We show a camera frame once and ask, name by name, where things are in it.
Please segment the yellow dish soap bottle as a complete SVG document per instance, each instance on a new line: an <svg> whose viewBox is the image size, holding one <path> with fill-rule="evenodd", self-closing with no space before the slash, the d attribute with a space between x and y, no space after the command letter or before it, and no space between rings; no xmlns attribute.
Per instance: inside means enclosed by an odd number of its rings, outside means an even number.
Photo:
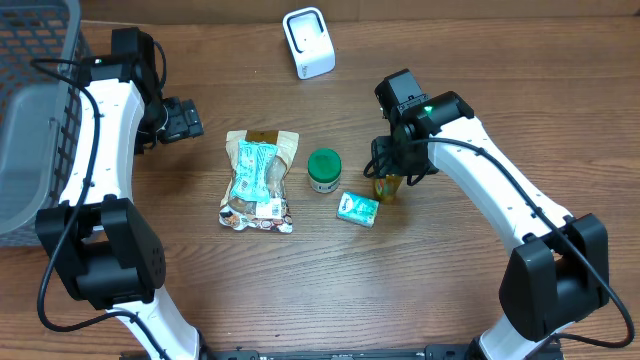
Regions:
<svg viewBox="0 0 640 360"><path fill-rule="evenodd" d="M374 178L372 181L374 198L381 203L393 202L403 180L403 176L392 174L383 178Z"/></svg>

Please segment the teal tissue pack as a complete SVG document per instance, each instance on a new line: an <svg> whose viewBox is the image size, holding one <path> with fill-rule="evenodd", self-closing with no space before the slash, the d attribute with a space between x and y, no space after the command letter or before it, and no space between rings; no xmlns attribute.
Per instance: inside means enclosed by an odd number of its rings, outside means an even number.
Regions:
<svg viewBox="0 0 640 360"><path fill-rule="evenodd" d="M374 226L379 202L351 192L344 192L339 201L336 216L350 223L367 228Z"/></svg>

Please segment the green lid jar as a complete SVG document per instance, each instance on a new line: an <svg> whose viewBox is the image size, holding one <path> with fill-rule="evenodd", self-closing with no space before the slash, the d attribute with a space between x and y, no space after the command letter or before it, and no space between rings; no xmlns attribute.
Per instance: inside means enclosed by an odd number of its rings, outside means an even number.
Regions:
<svg viewBox="0 0 640 360"><path fill-rule="evenodd" d="M341 180L342 161L330 148L319 148L308 158L307 172L311 188L318 193L335 191Z"/></svg>

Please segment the teal wipes packet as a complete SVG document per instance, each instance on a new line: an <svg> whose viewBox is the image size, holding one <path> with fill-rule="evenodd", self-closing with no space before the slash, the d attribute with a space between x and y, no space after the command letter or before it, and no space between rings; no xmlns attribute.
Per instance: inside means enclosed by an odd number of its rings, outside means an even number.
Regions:
<svg viewBox="0 0 640 360"><path fill-rule="evenodd" d="M270 200L267 172L277 150L273 144L239 141L232 197L246 202L265 203Z"/></svg>

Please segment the brown snack pouch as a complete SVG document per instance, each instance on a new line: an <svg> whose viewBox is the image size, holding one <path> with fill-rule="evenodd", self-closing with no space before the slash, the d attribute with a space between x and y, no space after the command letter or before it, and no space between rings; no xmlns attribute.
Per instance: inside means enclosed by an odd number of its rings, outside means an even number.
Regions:
<svg viewBox="0 0 640 360"><path fill-rule="evenodd" d="M270 200L265 203L246 202L231 196L240 140L273 144L278 148L267 172ZM232 176L220 202L218 219L221 225L236 231L248 228L285 234L293 231L284 179L292 166L298 144L299 135L289 131L235 130L227 133L225 149L230 160Z"/></svg>

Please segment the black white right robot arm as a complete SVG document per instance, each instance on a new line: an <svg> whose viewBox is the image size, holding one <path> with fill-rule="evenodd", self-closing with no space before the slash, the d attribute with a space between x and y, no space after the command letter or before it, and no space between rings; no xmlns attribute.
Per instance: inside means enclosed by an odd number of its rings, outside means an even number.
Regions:
<svg viewBox="0 0 640 360"><path fill-rule="evenodd" d="M531 183L492 142L457 93L431 97L412 73L385 77L374 94L390 133L371 145L366 176L449 176L485 216L509 258L503 314L468 345L430 345L429 357L560 359L566 328L611 300L608 233L593 214L573 216Z"/></svg>

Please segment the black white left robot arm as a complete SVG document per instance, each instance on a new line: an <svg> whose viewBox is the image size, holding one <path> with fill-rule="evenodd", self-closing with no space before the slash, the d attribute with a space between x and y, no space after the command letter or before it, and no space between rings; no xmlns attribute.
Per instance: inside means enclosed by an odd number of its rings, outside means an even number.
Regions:
<svg viewBox="0 0 640 360"><path fill-rule="evenodd" d="M36 215L36 235L49 257L37 314L56 332L117 318L144 347L146 359L210 359L203 335L165 287L161 240L133 203L135 156L157 143L203 133L192 101L163 96L166 73L155 60L162 52L139 28L120 28L112 32L110 54L72 64L77 75L66 82L80 93L81 128L58 205ZM53 274L99 316L74 325L49 320L45 296Z"/></svg>

